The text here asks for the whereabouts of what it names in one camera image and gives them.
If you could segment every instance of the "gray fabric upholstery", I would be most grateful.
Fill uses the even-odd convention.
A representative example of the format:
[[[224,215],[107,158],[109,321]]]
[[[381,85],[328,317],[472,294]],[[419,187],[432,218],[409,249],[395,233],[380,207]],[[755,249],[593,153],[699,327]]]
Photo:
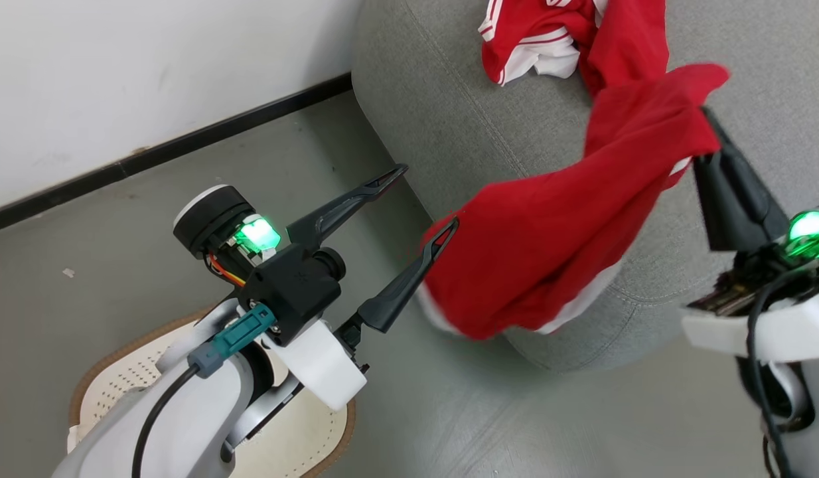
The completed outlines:
[[[732,70],[709,105],[789,214],[819,203],[812,5],[668,0],[670,67],[715,61]],[[489,182],[561,169],[582,154],[589,97],[580,79],[488,81],[477,34],[485,9],[485,0],[369,0],[359,19],[359,104],[392,157],[411,166],[409,182],[434,218]],[[688,175],[662,195],[619,277],[585,314],[550,336],[507,338],[555,372],[628,363],[679,332],[677,305],[707,290],[728,259],[707,251]]]

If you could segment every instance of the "white wall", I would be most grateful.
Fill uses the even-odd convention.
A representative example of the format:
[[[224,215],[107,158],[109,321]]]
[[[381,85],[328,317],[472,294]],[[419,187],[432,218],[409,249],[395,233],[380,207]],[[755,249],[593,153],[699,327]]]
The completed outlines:
[[[350,70],[361,0],[0,0],[0,206]]]

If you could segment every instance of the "white robot arm casing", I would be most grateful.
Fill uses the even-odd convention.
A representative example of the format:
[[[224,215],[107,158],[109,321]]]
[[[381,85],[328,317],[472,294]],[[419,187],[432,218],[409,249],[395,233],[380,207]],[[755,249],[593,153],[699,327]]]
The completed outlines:
[[[187,367],[182,360],[150,387],[124,396],[64,459],[52,478],[129,478],[135,443],[147,414]],[[250,366],[237,356],[225,361],[209,378],[189,380],[163,409],[149,435],[142,476],[229,476],[234,454],[224,442],[252,393]],[[222,457],[225,447],[229,453]]]
[[[717,317],[700,309],[683,308],[682,326],[690,343],[702,349],[746,357],[746,317]],[[755,327],[761,361],[802,361],[819,358],[819,294],[782,309],[761,314]]]
[[[348,405],[366,383],[365,376],[324,321],[314,321],[285,347],[264,336],[261,342],[277,354],[301,384],[333,410]]]

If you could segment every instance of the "gray floor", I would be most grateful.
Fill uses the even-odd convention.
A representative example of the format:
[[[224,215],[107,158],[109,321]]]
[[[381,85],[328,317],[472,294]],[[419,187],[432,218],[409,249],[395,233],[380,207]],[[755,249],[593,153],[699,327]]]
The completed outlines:
[[[89,366],[227,292],[171,235],[191,197],[232,184],[285,226],[390,164],[344,94],[0,231],[0,478],[54,469]],[[348,276],[328,319],[401,270],[429,222],[401,184],[338,231],[329,245]],[[412,303],[388,335],[365,332],[359,356],[372,368],[356,432],[326,476],[764,475],[732,360],[682,340],[622,370],[559,378],[502,340],[438,333]]]

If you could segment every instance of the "black cable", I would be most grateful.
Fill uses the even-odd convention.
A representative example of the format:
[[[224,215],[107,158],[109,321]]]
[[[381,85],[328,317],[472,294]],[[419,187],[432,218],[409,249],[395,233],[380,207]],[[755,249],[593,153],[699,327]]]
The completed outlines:
[[[151,432],[153,429],[153,424],[159,417],[159,414],[161,414],[161,410],[163,410],[163,408],[167,405],[167,402],[170,402],[174,394],[179,391],[179,388],[182,388],[186,382],[194,377],[194,375],[197,375],[198,371],[200,371],[200,367],[196,364],[190,366],[185,372],[183,372],[182,375],[179,376],[179,378],[173,381],[171,386],[165,390],[165,393],[161,394],[158,402],[156,402],[151,411],[149,411],[145,424],[141,427],[139,441],[137,441],[135,444],[135,454],[133,455],[133,478],[141,478],[141,461],[143,460],[143,452],[147,447],[149,432]]]
[[[761,364],[758,363],[758,354],[755,344],[755,327],[758,325],[758,318],[767,306],[768,298],[773,295],[774,291],[779,290],[784,284],[803,276],[810,272],[811,264],[800,267],[798,269],[789,270],[782,275],[777,276],[774,281],[767,284],[758,294],[755,299],[755,304],[752,305],[752,310],[749,312],[749,335],[746,336],[746,352],[749,355],[749,364],[752,371],[752,387],[757,394],[759,402],[761,403],[761,411],[764,415],[764,421],[767,423],[767,430],[769,432],[769,439],[773,441],[774,452],[776,456],[776,464],[779,466],[779,472],[782,478],[791,478],[792,471],[790,470],[790,460],[786,456],[784,449],[784,442],[779,432],[779,427],[773,415],[773,408],[770,406],[770,400],[767,398],[767,393],[764,390],[764,379],[761,376]]]
[[[770,441],[766,435],[764,435],[764,466],[767,468],[767,476],[770,478],[778,478],[773,469],[773,461],[770,460]]]

